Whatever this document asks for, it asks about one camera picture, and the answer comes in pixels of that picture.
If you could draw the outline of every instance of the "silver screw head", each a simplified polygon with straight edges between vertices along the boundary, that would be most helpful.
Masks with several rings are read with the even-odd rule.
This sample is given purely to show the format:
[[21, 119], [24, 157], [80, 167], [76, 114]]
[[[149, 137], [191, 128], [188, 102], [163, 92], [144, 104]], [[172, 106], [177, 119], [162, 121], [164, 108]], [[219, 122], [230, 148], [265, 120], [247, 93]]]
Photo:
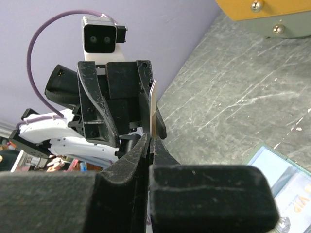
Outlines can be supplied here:
[[262, 1], [260, 0], [255, 0], [253, 1], [252, 5], [251, 5], [251, 9], [253, 12], [259, 12], [262, 9]]
[[277, 24], [273, 27], [273, 33], [277, 35], [282, 34], [284, 30], [285, 30], [285, 27], [282, 24]]

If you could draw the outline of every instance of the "purple cable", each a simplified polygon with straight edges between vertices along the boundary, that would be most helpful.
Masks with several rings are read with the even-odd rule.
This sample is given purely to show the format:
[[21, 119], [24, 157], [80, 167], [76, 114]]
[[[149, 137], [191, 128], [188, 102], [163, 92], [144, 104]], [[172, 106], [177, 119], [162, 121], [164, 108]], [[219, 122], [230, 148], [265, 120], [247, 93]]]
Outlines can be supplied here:
[[41, 34], [41, 32], [46, 28], [48, 27], [50, 24], [52, 24], [53, 22], [57, 21], [58, 19], [60, 18], [63, 18], [65, 16], [70, 16], [70, 15], [76, 15], [76, 14], [87, 14], [87, 15], [93, 15], [93, 16], [97, 16], [97, 17], [101, 17], [101, 16], [104, 16], [104, 17], [109, 17], [105, 14], [102, 14], [102, 13], [99, 13], [99, 12], [96, 12], [96, 11], [91, 11], [91, 10], [72, 10], [72, 11], [66, 11], [66, 12], [63, 12], [63, 13], [60, 13], [54, 17], [52, 17], [51, 19], [49, 19], [48, 21], [46, 21], [44, 24], [42, 24], [41, 27], [38, 28], [38, 30], [34, 33], [30, 43], [29, 43], [29, 46], [28, 46], [28, 51], [27, 51], [27, 73], [28, 73], [28, 79], [29, 79], [29, 82], [31, 84], [31, 87], [33, 88], [34, 92], [36, 93], [36, 95], [39, 97], [39, 99], [49, 108], [51, 109], [53, 112], [55, 112], [57, 115], [59, 115], [60, 118], [63, 118], [64, 115], [59, 112], [57, 109], [55, 109], [51, 104], [49, 104], [45, 98], [40, 94], [37, 86], [35, 85], [35, 81], [34, 81], [34, 77], [33, 77], [33, 73], [32, 73], [32, 70], [31, 70], [31, 55], [32, 55], [32, 52], [33, 52], [33, 48], [34, 48], [34, 45], [35, 45], [35, 41], [37, 40], [37, 38], [39, 37], [39, 35]]
[[34, 119], [29, 119], [26, 121], [21, 121], [16, 125], [16, 128], [19, 129], [21, 125], [26, 125], [26, 124], [30, 124], [30, 123], [35, 123], [38, 121], [42, 121], [42, 120], [50, 120], [50, 119], [61, 119], [63, 117], [55, 115], [55, 116], [40, 116]]

